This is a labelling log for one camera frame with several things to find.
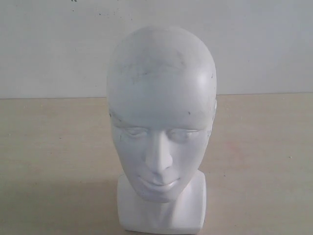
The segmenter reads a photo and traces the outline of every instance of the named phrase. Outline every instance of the mannequin eye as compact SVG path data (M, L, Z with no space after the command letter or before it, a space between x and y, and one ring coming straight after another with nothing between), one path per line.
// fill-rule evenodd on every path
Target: mannequin eye
M131 137L143 137L147 134L148 130L143 127L128 127L128 128L123 128L123 131L131 136Z
M199 133L199 130L172 129L167 132L167 136L175 142L185 142L193 139Z

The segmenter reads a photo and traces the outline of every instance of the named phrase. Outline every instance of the white mannequin head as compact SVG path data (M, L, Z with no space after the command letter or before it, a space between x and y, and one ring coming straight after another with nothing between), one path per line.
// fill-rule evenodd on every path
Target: white mannequin head
M205 44L149 26L115 49L108 72L112 138L144 200L176 200L197 171L216 111L216 70Z

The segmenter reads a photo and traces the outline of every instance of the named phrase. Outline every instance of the mannequin head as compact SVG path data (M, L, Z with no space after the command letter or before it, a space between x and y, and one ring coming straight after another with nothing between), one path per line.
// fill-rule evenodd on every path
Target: mannequin head
M115 49L108 72L112 138L143 199L176 200L196 173L216 111L216 70L205 44L149 26Z

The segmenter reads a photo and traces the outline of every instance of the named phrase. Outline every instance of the mannequin lips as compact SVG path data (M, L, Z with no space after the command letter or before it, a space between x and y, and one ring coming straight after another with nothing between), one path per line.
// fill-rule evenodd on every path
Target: mannequin lips
M178 178L178 179L176 179L176 180L174 180L168 184L161 184L161 183L152 183L150 181L146 181L146 180L142 179L140 176L139 176L139 179L145 187L147 187L150 190L158 191L158 192L169 191L179 180L179 178Z

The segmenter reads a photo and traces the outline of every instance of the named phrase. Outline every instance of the table surface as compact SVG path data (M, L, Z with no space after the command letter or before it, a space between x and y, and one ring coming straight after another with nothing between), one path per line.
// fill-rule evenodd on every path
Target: table surface
M203 235L313 234L313 94L225 95ZM0 100L0 234L126 235L105 98Z

